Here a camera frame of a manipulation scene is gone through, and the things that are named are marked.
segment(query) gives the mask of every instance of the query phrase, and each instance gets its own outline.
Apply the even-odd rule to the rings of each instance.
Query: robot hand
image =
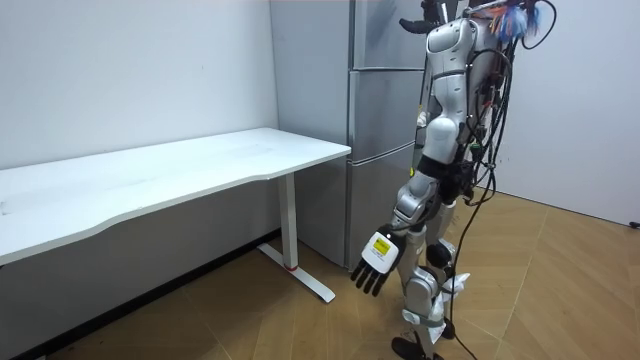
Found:
[[[356,287],[358,289],[369,278],[364,286],[365,294],[368,294],[373,288],[371,294],[378,296],[389,274],[398,266],[398,262],[404,254],[405,238],[395,235],[391,230],[390,225],[384,225],[373,234],[362,250],[360,263],[351,274],[352,281],[357,279]]]
[[[440,19],[438,19],[438,5],[435,0],[424,0],[420,6],[423,9],[424,20],[410,21],[400,19],[400,26],[402,26],[405,31],[419,35],[428,34],[431,30],[440,25]]]

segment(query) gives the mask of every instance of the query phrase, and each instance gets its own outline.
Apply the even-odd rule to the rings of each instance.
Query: refrigerator door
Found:
[[[360,253],[378,227],[393,214],[398,190],[409,181],[413,144],[359,165],[349,165],[347,266],[358,265]]]
[[[415,140],[422,71],[352,71],[349,146],[354,163]]]
[[[420,0],[355,1],[353,17],[353,69],[424,68],[426,36],[398,23],[422,19]]]
[[[280,130],[346,144],[349,2],[269,4]]]
[[[295,173],[298,238],[345,265],[347,161],[335,159]]]

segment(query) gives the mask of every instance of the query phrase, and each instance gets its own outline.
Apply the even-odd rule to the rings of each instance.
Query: wooden floor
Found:
[[[470,211],[457,209],[454,243]],[[304,246],[301,265],[335,293],[314,297],[253,251],[51,359],[382,360],[408,336],[397,276],[379,298]],[[468,234],[456,299],[461,339],[483,359],[640,359],[640,231],[496,196]],[[470,359],[441,341],[446,360]]]

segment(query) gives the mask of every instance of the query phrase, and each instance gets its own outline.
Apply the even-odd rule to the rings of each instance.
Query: baseboard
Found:
[[[579,212],[579,211],[577,211],[577,210],[565,209],[565,208],[562,208],[562,207],[560,207],[560,206],[556,206],[556,205],[548,204],[548,203],[545,203],[545,202],[542,202],[542,201],[538,201],[538,200],[529,199],[529,198],[526,198],[526,197],[524,197],[524,196],[510,194],[510,193],[508,193],[508,192],[504,192],[504,191],[498,191],[498,190],[496,190],[496,193],[497,193],[497,194],[503,194],[503,195],[511,196],[511,197],[518,198],[518,199],[522,199],[522,200],[526,200],[526,201],[531,201],[531,202],[534,202],[534,203],[537,203],[537,204],[541,204],[541,205],[545,205],[545,206],[552,207],[552,208],[554,208],[554,209],[564,210],[564,211],[572,212],[572,213],[574,213],[574,214],[583,215],[583,216],[586,216],[586,217],[590,217],[590,218],[594,218],[594,219],[598,219],[598,220],[602,220],[602,221],[610,222],[610,223],[612,223],[612,224],[617,224],[617,225],[627,226],[627,227],[633,227],[633,226],[631,225],[631,223],[628,223],[628,224],[620,223],[620,222],[617,222],[617,221],[613,221],[613,220],[609,220],[609,219],[605,219],[605,218],[597,217],[597,216],[595,216],[595,215],[589,215],[589,214],[581,213],[581,212]]]
[[[106,313],[99,315],[75,328],[60,334],[53,339],[42,343],[34,348],[23,352],[22,354],[11,358],[11,360],[34,360],[41,356],[52,354],[58,350],[65,348],[73,344],[74,342],[82,339],[83,337],[91,334],[92,332],[138,310],[139,308],[157,300],[168,293],[179,289],[180,287],[192,282],[193,280],[206,275],[207,273],[219,268],[220,266],[237,259],[238,257],[248,253],[249,251],[258,247],[258,245],[271,241],[280,236],[280,229],[274,230],[260,238],[251,241],[219,258],[210,261],[196,269],[189,271],[186,274],[180,275],[177,278],[170,280],[146,293],[127,301],[126,303],[117,306]]]

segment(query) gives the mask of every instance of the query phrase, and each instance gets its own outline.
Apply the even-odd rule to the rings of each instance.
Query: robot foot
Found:
[[[444,324],[446,325],[446,327],[442,332],[442,337],[447,340],[453,340],[456,337],[456,327],[453,326],[451,320],[447,318],[444,318]]]
[[[420,346],[419,340],[418,343],[414,343],[401,337],[393,338],[391,341],[391,348],[396,355],[400,356],[404,360],[444,360],[438,354],[433,354],[433,359],[428,358],[424,354],[424,351],[422,351],[422,346]]]

